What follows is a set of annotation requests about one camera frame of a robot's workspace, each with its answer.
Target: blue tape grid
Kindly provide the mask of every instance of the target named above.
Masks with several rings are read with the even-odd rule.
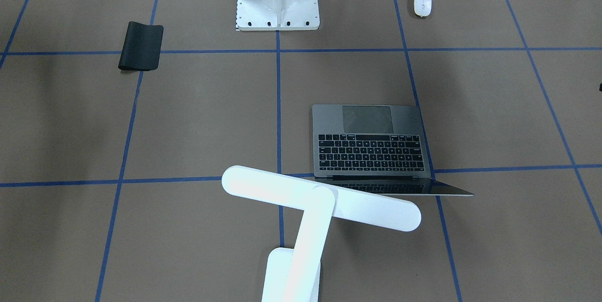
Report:
[[[548,98],[546,88],[544,87],[542,79],[539,76],[539,72],[535,65],[535,61],[533,60],[533,57],[531,56],[531,51],[598,51],[598,50],[602,50],[602,47],[529,47],[525,41],[523,32],[520,28],[520,25],[518,23],[516,15],[514,14],[512,6],[510,5],[510,1],[509,0],[505,0],[505,1],[508,6],[508,9],[512,15],[514,23],[516,25],[516,29],[518,30],[521,40],[523,42],[523,47],[408,48],[407,44],[406,44],[405,36],[404,36],[404,29],[403,29],[403,25],[402,25],[402,19],[400,16],[398,2],[397,2],[397,0],[393,0],[394,6],[396,9],[400,36],[401,36],[402,44],[403,44],[402,48],[280,49],[280,33],[276,32],[277,49],[162,50],[161,53],[162,54],[276,53],[276,55],[277,55],[277,168],[278,168],[278,173],[281,174],[282,173],[281,130],[280,130],[280,122],[281,122],[280,121],[280,118],[281,118],[281,111],[280,111],[280,95],[281,95],[281,93],[280,93],[280,54],[281,53],[354,53],[354,52],[369,53],[369,52],[390,52],[390,51],[403,52],[405,55],[405,58],[406,58],[406,64],[408,66],[408,73],[409,73],[409,77],[411,79],[412,91],[413,91],[413,95],[415,98],[415,104],[417,107],[420,108],[419,97],[418,97],[415,82],[413,79],[413,72],[412,72],[411,61],[409,58],[409,52],[411,52],[411,51],[525,51],[527,53],[527,55],[529,56],[529,60],[531,61],[533,71],[535,72],[535,75],[538,79],[540,88],[542,90],[544,98],[546,99],[546,102],[550,109],[550,113],[553,116],[554,123],[556,124],[557,130],[559,131],[559,134],[561,135],[563,145],[565,146],[565,149],[570,158],[571,164],[570,165],[549,165],[549,166],[527,166],[527,167],[476,167],[476,168],[464,168],[464,169],[434,169],[434,167],[432,165],[432,158],[430,156],[430,149],[428,149],[428,141],[425,141],[426,150],[427,150],[427,154],[428,154],[428,162],[431,166],[431,169],[434,169],[434,174],[475,173],[475,172],[490,172],[490,171],[536,171],[536,170],[546,170],[546,169],[574,169],[574,172],[578,178],[578,181],[579,181],[579,184],[583,191],[583,194],[587,200],[587,203],[590,207],[590,210],[593,214],[596,224],[598,225],[598,229],[599,229],[600,233],[602,234],[602,225],[600,225],[600,219],[598,218],[598,215],[591,202],[589,194],[587,193],[585,185],[583,184],[583,180],[581,179],[581,175],[578,171],[579,169],[583,169],[583,168],[600,168],[600,167],[602,167],[602,164],[578,165],[575,163],[572,153],[570,152],[569,145],[565,139],[562,128],[560,126],[560,123],[555,115],[555,111],[552,107],[551,101]],[[9,52],[9,49],[10,49],[13,39],[15,37],[15,33],[17,32],[17,29],[19,28],[19,24],[21,23],[21,19],[23,17],[23,14],[27,7],[28,2],[29,2],[29,0],[24,0],[23,7],[21,8],[21,11],[17,17],[17,21],[15,23],[15,26],[13,27],[13,30],[11,32],[11,35],[7,42],[7,45],[4,49],[4,52],[2,53],[2,58],[0,60],[0,68],[2,68],[7,56],[110,55],[110,54],[114,55],[114,54],[121,53],[120,51]],[[157,3],[158,3],[158,0],[154,0],[152,15],[150,18],[150,24],[154,23],[155,13],[157,11]],[[112,238],[112,231],[114,229],[114,223],[115,223],[115,219],[116,219],[118,203],[119,203],[119,195],[120,195],[120,190],[121,190],[122,184],[124,184],[124,183],[157,183],[157,182],[198,182],[198,181],[216,181],[216,180],[221,179],[221,177],[174,177],[174,178],[138,178],[138,179],[124,179],[123,178],[124,173],[125,173],[126,163],[127,163],[127,153],[129,151],[129,143],[131,140],[131,135],[132,135],[133,127],[134,127],[134,120],[135,120],[135,114],[136,114],[136,108],[137,108],[137,99],[138,99],[138,95],[140,93],[140,86],[142,84],[142,79],[143,79],[143,72],[140,72],[138,75],[138,83],[137,83],[137,87],[136,87],[136,93],[134,96],[134,104],[133,104],[129,127],[128,127],[128,131],[127,131],[127,138],[126,138],[126,143],[125,143],[124,152],[123,152],[122,166],[120,169],[119,178],[117,180],[0,183],[0,188],[19,188],[19,187],[30,187],[30,186],[69,186],[69,185],[84,185],[84,184],[116,184],[117,185],[116,195],[115,195],[112,214],[111,214],[111,221],[110,221],[109,231],[108,231],[108,235],[107,235],[107,243],[105,245],[105,253],[103,255],[103,264],[101,266],[101,274],[99,276],[99,283],[98,283],[98,287],[97,287],[97,293],[96,293],[96,301],[97,302],[100,301],[100,297],[101,297],[101,292],[102,292],[102,287],[103,287],[103,278],[104,278],[104,274],[105,274],[105,270],[106,270],[106,266],[107,266],[111,238]],[[287,175],[294,176],[294,177],[312,177],[313,176],[312,173],[287,174]],[[445,223],[445,215],[443,212],[443,205],[442,205],[439,197],[436,198],[436,201],[437,201],[437,206],[439,209],[439,216],[441,218],[441,225],[442,225],[443,234],[445,237],[445,243],[446,243],[448,256],[449,256],[449,260],[450,260],[450,267],[451,267],[451,270],[453,273],[454,284],[456,286],[457,298],[458,298],[458,301],[460,302],[462,300],[462,294],[460,291],[458,276],[457,276],[457,273],[455,270],[452,248],[450,246],[450,241],[449,241],[449,234],[447,233],[447,225]],[[283,208],[282,208],[282,206],[279,206],[280,246],[284,246],[284,216],[283,215],[284,215]]]

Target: computer mouse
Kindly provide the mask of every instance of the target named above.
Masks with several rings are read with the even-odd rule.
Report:
[[[420,17],[430,15],[433,0],[414,0],[414,12]]]

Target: laptop keyboard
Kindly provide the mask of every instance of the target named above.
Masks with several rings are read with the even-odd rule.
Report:
[[[423,186],[419,184],[356,184],[356,183],[344,183],[336,184],[337,186],[355,189],[357,191],[370,192],[370,193],[391,193],[391,194],[402,194],[402,193],[422,193]]]
[[[418,135],[318,135],[320,170],[424,171]]]

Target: laptop hinge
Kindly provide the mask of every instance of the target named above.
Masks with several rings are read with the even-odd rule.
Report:
[[[370,175],[370,176],[361,176],[361,175],[329,175],[327,176],[329,180],[418,180],[419,177],[417,175],[412,176],[378,176],[378,175]]]

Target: floor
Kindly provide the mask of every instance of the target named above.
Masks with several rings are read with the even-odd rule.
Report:
[[[0,0],[0,300],[258,301],[301,212],[228,195],[312,177],[314,103],[419,105],[438,180],[402,233],[335,219],[320,300],[602,300],[602,2],[319,0],[237,32],[235,0]],[[117,68],[128,21],[159,68]]]

